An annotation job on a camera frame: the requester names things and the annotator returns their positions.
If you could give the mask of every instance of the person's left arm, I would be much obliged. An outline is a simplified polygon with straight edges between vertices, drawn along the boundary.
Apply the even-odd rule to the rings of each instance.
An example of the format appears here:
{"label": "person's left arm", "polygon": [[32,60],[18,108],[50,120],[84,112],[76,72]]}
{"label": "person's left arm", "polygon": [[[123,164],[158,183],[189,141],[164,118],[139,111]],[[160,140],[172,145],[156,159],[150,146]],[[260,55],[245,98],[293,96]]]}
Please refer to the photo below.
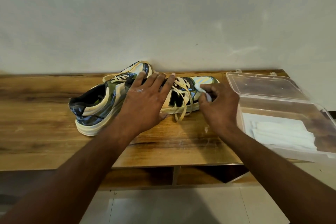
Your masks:
{"label": "person's left arm", "polygon": [[161,107],[173,85],[172,74],[160,90],[165,74],[152,74],[141,85],[140,73],[116,118],[86,146],[61,165],[39,189],[24,196],[0,224],[79,223],[102,180],[128,144],[167,114]]}

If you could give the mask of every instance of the gray wall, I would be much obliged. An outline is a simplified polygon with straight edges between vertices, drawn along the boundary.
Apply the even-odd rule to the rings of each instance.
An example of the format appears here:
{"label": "gray wall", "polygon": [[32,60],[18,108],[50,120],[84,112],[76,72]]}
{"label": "gray wall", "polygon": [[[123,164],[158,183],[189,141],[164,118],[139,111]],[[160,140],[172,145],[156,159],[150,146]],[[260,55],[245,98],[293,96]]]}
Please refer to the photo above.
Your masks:
{"label": "gray wall", "polygon": [[0,0],[3,73],[282,68],[336,110],[336,0]]}

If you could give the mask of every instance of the plastic box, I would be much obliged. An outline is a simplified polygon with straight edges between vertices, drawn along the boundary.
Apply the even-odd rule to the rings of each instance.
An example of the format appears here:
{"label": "plastic box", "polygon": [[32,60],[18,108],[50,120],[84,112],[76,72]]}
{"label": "plastic box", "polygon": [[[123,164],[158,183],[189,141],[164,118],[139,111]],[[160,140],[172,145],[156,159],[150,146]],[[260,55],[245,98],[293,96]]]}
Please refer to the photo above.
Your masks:
{"label": "plastic box", "polygon": [[240,95],[237,124],[245,131],[242,113],[301,120],[314,133],[316,151],[266,145],[285,158],[336,164],[336,123],[326,109],[313,103],[296,83],[284,76],[227,72],[232,89]]}

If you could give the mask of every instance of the person's right arm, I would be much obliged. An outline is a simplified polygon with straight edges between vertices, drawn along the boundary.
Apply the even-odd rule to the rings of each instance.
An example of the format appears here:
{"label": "person's right arm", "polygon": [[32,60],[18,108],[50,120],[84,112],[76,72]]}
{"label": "person's right arm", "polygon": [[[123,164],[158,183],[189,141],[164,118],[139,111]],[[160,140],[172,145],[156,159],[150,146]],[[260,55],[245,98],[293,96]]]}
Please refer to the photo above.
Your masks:
{"label": "person's right arm", "polygon": [[216,99],[199,98],[207,123],[242,160],[292,224],[336,223],[336,191],[243,133],[236,123],[239,96],[228,84],[201,85]]}

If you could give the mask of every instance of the tile grout line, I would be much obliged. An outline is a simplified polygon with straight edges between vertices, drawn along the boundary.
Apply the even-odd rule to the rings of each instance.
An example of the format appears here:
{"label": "tile grout line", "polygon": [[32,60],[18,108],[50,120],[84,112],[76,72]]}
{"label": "tile grout line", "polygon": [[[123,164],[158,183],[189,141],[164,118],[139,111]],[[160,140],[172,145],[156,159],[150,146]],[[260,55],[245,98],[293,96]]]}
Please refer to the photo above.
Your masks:
{"label": "tile grout line", "polygon": [[111,222],[112,207],[113,207],[113,203],[114,203],[114,197],[115,197],[115,195],[116,195],[116,190],[114,190],[114,192],[113,192],[113,199],[112,199],[112,205],[111,205],[111,212],[110,212],[110,217],[109,217],[109,219],[108,219],[108,224],[110,224],[110,222]]}
{"label": "tile grout line", "polygon": [[245,202],[244,202],[244,198],[243,198],[243,195],[242,195],[242,191],[241,191],[241,189],[240,189],[240,186],[239,186],[239,193],[240,193],[241,199],[242,199],[243,204],[244,204],[244,208],[245,208],[245,212],[246,212],[246,215],[247,215],[247,219],[249,220],[249,223],[251,224],[249,215],[248,215],[247,210],[246,210],[246,206],[245,206]]}

